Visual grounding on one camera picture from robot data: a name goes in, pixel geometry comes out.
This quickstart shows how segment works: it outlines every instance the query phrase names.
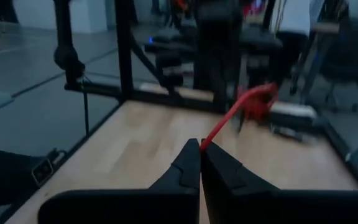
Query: white shirt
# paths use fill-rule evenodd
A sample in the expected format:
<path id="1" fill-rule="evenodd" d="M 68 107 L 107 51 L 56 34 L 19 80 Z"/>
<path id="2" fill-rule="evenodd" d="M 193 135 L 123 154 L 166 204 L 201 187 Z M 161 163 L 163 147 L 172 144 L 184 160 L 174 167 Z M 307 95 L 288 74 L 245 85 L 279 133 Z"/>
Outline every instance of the white shirt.
<path id="1" fill-rule="evenodd" d="M 283 10 L 283 13 L 278 32 L 294 32 L 309 36 L 311 2 L 312 0 L 276 0 L 270 23 L 270 31 L 275 32 L 277 17 L 278 15 L 281 16 L 281 12 L 278 11 L 280 8 Z"/>

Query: gray floor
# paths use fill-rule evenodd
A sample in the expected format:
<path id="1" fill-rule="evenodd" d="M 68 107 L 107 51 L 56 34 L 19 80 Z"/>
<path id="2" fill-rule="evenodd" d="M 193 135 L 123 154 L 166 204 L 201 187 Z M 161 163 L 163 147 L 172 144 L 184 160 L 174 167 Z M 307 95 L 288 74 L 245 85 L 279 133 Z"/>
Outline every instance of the gray floor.
<path id="1" fill-rule="evenodd" d="M 56 32 L 0 25 L 0 91 L 15 96 L 14 102 L 0 109 L 0 150 L 45 155 L 51 149 L 70 149 L 85 135 L 83 96 L 65 91 L 65 77 L 53 61 L 57 45 Z M 134 30 L 139 42 L 156 33 L 155 27 L 141 26 Z M 74 43 L 81 61 L 86 62 L 86 76 L 94 82 L 118 83 L 119 64 L 116 33 L 74 34 Z M 154 82 L 140 60 L 132 56 L 135 84 Z M 315 101 L 323 102 L 328 83 L 318 78 L 312 90 Z M 289 86 L 281 97 L 290 98 Z M 358 88 L 339 86 L 336 96 L 343 106 L 358 101 Z M 103 96 L 89 96 L 90 125 L 94 126 L 117 105 Z M 351 148 L 358 147 L 358 115 L 324 111 Z"/>

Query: red rope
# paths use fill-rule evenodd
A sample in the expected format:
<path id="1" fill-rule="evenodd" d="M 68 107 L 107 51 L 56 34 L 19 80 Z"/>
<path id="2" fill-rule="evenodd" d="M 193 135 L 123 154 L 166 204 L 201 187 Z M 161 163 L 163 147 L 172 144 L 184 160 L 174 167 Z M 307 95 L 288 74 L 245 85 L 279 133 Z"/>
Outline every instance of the red rope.
<path id="1" fill-rule="evenodd" d="M 209 144 L 211 144 L 215 135 L 217 135 L 224 124 L 226 124 L 226 122 L 229 121 L 241 107 L 245 111 L 247 119 L 261 120 L 264 116 L 266 116 L 277 99 L 277 91 L 276 84 L 267 84 L 257 86 L 242 94 L 233 107 L 226 113 L 223 119 L 219 121 L 207 138 L 201 143 L 201 152 L 203 152 Z M 264 102 L 266 96 L 272 97 L 272 99 L 267 103 Z"/>

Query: person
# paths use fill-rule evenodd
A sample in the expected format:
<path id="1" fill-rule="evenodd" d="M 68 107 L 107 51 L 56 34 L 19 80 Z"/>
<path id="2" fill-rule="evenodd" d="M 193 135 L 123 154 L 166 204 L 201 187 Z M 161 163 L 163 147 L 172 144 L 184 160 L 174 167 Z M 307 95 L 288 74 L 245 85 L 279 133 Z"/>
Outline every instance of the person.
<path id="1" fill-rule="evenodd" d="M 282 41 L 283 47 L 270 54 L 268 75 L 250 74 L 248 88 L 274 82 L 280 88 L 284 79 L 305 48 L 311 28 L 312 0 L 275 0 L 270 20 L 270 32 Z"/>

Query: wooden floor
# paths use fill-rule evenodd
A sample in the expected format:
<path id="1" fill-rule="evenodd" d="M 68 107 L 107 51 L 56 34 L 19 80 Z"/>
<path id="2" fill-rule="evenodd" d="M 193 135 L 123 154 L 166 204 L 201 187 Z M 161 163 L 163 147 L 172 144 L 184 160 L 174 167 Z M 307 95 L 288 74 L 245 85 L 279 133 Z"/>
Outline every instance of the wooden floor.
<path id="1" fill-rule="evenodd" d="M 147 188 L 189 138 L 204 138 L 219 119 L 199 111 L 128 101 L 7 223 L 36 224 L 40 205 L 65 190 Z M 227 124 L 214 141 L 281 189 L 358 189 L 324 139 L 304 145 L 247 123 L 240 135 Z M 200 212 L 200 223 L 208 223 L 204 200 Z"/>

